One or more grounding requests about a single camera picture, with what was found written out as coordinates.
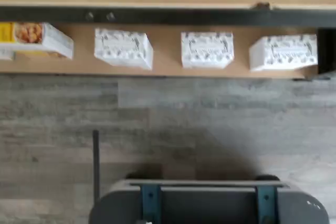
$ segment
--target bolt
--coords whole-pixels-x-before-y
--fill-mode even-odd
[[[88,12],[88,13],[86,13],[86,15],[85,15],[85,19],[86,19],[87,21],[92,21],[93,18],[94,18],[94,15],[93,15],[92,12]]]
[[[115,20],[115,16],[113,13],[109,13],[108,15],[106,15],[106,18],[108,21],[113,21]]]

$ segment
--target blue metal strip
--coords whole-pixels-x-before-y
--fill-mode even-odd
[[[258,223],[277,224],[277,187],[257,186]]]
[[[161,187],[141,185],[142,219],[153,224],[161,224]]]

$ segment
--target cardboard box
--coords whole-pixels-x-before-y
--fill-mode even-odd
[[[0,49],[0,60],[13,60],[14,52],[6,49]]]
[[[0,50],[28,57],[72,59],[73,43],[49,23],[0,23]]]
[[[251,71],[293,70],[318,64],[317,36],[269,36],[249,50]]]
[[[146,34],[96,29],[95,57],[113,66],[151,70],[153,48]]]
[[[184,68],[225,68],[234,60],[232,33],[181,33]]]

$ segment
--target laminate flooring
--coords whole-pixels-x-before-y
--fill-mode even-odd
[[[0,76],[0,223],[82,224],[127,174],[274,174],[336,217],[336,80]]]

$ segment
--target black pole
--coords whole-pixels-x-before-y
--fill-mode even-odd
[[[93,199],[97,203],[100,198],[100,160],[99,160],[99,131],[92,132],[93,140]]]

